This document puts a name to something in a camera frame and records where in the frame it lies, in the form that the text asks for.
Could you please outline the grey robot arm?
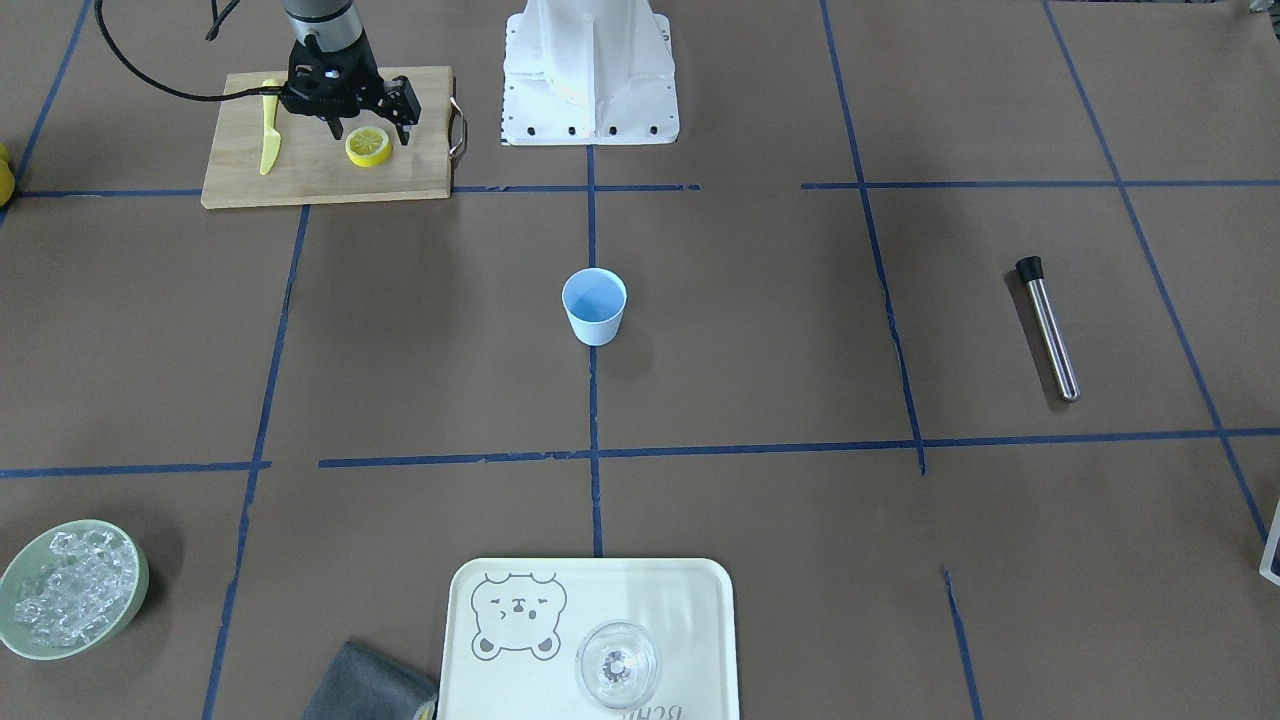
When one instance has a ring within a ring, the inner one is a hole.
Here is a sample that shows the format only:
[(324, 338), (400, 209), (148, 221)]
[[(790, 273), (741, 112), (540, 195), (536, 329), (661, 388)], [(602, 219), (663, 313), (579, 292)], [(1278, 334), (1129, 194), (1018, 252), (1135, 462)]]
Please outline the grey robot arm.
[(342, 140), (344, 119), (370, 111), (410, 143), (421, 105), (404, 76), (384, 78), (353, 1), (285, 1), (294, 31), (280, 105), (291, 114), (317, 118)]

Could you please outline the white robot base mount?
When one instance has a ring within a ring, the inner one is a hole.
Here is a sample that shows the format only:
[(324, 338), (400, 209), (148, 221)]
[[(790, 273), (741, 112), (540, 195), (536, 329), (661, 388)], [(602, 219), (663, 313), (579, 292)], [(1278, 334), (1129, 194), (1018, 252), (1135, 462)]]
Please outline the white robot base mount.
[(529, 1), (506, 22), (503, 72), (504, 145), (678, 140), (671, 24), (648, 1)]

